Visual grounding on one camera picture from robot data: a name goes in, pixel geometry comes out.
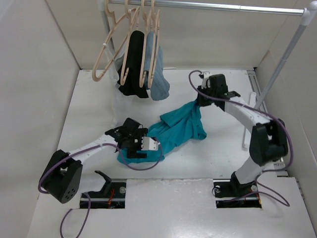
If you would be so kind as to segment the teal t shirt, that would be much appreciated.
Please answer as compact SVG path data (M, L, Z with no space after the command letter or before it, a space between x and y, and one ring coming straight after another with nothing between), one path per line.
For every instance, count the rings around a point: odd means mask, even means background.
M146 158L128 159L126 150L123 150L123 156L117 156L117 160L122 164L163 161L165 155L170 153L176 147L186 143L188 140L206 139L207 133L203 128L201 118L200 107L196 100L188 102L171 112L162 114L160 116L160 121L149 127L148 136L158 139L163 152L160 150L142 151L142 154L147 154Z

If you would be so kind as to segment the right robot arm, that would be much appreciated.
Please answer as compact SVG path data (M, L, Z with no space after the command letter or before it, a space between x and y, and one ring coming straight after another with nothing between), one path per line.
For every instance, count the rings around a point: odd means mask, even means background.
M274 120L249 106L236 91L229 91L223 74L201 72L202 83L197 87L199 106L215 104L237 119L251 134L249 157L230 178L233 196L247 194L267 164L288 154L287 137L281 120Z

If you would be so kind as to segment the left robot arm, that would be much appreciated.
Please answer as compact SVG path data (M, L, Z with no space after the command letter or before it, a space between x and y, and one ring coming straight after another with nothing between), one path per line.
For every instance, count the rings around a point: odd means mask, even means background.
M62 204L69 202L77 193L87 193L91 198L108 195L111 178L101 171L95 171L92 177L84 176L84 166L100 152L108 156L127 151L128 155L143 158L141 150L148 148L148 131L139 122L127 118L123 125L107 130L79 149L55 151L39 180L38 191L53 196Z

